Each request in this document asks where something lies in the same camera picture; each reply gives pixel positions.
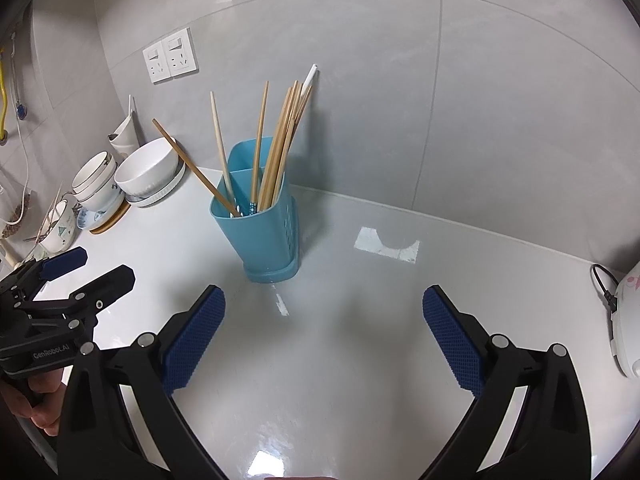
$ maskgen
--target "human hand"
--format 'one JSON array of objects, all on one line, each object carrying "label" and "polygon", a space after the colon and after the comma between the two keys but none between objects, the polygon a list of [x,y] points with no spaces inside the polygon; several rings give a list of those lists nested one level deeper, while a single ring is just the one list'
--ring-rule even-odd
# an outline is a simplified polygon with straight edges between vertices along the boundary
[{"label": "human hand", "polygon": [[44,400],[39,405],[32,408],[23,394],[0,380],[0,394],[4,402],[15,416],[30,418],[48,435],[56,436],[66,390],[66,386],[62,383],[62,369],[31,376],[28,382],[34,392],[45,394]]}]

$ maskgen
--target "wall socket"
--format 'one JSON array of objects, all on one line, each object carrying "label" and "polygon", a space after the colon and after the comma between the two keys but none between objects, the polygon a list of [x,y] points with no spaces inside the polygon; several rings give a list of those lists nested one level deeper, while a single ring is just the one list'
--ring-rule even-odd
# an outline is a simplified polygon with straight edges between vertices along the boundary
[{"label": "wall socket", "polygon": [[142,54],[145,57],[146,70],[149,72],[149,77],[153,83],[171,77],[161,41],[147,47],[142,51]]},{"label": "wall socket", "polygon": [[169,64],[169,73],[172,76],[193,72],[197,69],[188,28],[167,36],[160,43],[162,43],[162,49]]}]

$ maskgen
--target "blue gripper pad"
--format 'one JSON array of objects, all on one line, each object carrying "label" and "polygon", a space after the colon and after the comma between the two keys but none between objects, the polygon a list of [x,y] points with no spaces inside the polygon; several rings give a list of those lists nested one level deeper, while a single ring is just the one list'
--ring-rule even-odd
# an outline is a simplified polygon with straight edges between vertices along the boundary
[{"label": "blue gripper pad", "polygon": [[82,247],[76,247],[66,253],[54,256],[50,260],[44,261],[40,277],[43,280],[52,282],[64,276],[72,270],[79,269],[86,263],[86,251]]},{"label": "blue gripper pad", "polygon": [[460,388],[471,391],[478,398],[484,389],[482,356],[456,319],[456,314],[438,293],[439,290],[439,287],[430,286],[424,291],[424,320],[436,338]]},{"label": "blue gripper pad", "polygon": [[162,357],[162,389],[168,396],[187,385],[225,317],[224,293],[220,288],[210,285],[190,311],[175,314],[167,325],[183,315],[187,315],[188,319]]}]

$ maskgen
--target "yellow gas pipe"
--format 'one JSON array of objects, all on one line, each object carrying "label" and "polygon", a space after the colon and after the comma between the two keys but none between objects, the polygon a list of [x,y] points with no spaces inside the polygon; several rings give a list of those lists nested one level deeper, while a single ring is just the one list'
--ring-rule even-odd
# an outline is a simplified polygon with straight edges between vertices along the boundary
[{"label": "yellow gas pipe", "polygon": [[2,72],[2,53],[4,47],[0,46],[0,94],[2,94],[2,113],[0,114],[0,142],[4,142],[7,137],[7,132],[4,129],[4,118],[6,117],[6,109],[8,106],[6,98],[6,89],[4,88],[4,75]]}]

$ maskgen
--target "kitchen counter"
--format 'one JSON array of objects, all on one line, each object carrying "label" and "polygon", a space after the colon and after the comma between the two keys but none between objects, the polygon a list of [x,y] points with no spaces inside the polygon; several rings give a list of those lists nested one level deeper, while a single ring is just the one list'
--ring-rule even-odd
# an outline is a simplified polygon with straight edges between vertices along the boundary
[{"label": "kitchen counter", "polygon": [[[220,172],[207,170],[213,182]],[[461,312],[522,348],[569,349],[587,406],[597,474],[640,418],[640,382],[610,354],[607,313],[586,261],[415,212],[294,187],[301,267],[274,285],[249,282],[188,172],[149,208],[101,235],[82,232],[86,266],[48,283],[70,292],[120,264],[132,292],[98,316],[100,348],[129,345],[187,310],[210,283],[226,317],[175,402],[231,480],[326,475],[415,480],[462,419],[461,390],[422,318],[439,283]],[[484,465],[499,460],[519,388]],[[132,393],[127,406],[148,456],[162,463]]]}]

